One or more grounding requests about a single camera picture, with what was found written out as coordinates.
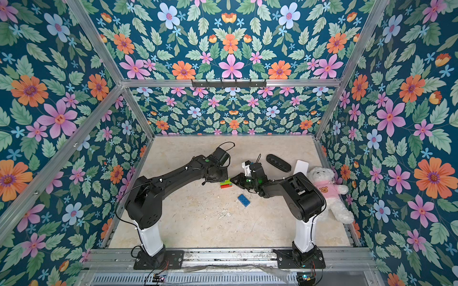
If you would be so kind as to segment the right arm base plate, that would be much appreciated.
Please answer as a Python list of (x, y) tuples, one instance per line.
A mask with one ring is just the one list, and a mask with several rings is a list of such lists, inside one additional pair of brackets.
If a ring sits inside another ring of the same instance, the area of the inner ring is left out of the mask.
[(301, 253), (298, 249), (274, 249), (277, 255), (279, 269), (324, 269), (323, 252), (318, 247), (313, 247), (309, 252)]

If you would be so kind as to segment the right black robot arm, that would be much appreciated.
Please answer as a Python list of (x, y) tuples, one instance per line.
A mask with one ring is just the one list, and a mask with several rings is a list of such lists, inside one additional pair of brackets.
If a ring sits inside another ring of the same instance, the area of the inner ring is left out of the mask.
[(243, 166), (244, 171), (231, 178), (231, 183), (241, 189), (254, 191), (264, 199), (282, 197), (296, 219), (293, 253), (312, 256), (317, 251), (315, 243), (316, 217), (326, 209), (326, 200), (307, 178), (309, 163), (298, 160), (294, 174), (283, 179), (268, 179), (261, 163)]

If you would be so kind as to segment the blue lego brick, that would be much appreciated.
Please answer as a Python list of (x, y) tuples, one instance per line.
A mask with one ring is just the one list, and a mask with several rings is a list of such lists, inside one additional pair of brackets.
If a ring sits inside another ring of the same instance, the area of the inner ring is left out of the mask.
[(237, 199), (244, 207), (248, 207), (250, 205), (250, 200), (243, 194), (239, 195)]

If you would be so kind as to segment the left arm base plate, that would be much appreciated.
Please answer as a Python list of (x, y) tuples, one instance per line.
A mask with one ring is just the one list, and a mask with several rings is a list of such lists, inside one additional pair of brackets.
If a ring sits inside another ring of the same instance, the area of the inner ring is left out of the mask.
[(184, 260), (182, 250), (160, 250), (154, 256), (149, 256), (140, 250), (136, 256), (134, 270), (176, 270), (181, 269)]

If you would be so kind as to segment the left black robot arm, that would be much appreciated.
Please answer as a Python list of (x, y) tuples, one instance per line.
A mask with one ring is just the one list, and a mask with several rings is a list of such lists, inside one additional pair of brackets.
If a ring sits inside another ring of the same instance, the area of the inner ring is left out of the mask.
[(194, 156), (187, 164), (157, 177), (139, 177), (125, 202), (125, 210), (138, 232), (141, 249), (150, 257), (165, 250), (159, 232), (163, 200), (186, 185), (203, 180), (203, 183), (220, 183), (228, 180), (230, 155), (217, 147), (208, 156)]

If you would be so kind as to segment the lime green lego brick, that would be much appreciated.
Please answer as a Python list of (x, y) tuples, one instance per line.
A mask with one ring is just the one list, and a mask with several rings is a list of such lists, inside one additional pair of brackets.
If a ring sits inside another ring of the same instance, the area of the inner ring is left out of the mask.
[(220, 183), (220, 186), (223, 186), (223, 185), (232, 185), (232, 182), (228, 179), (228, 180)]

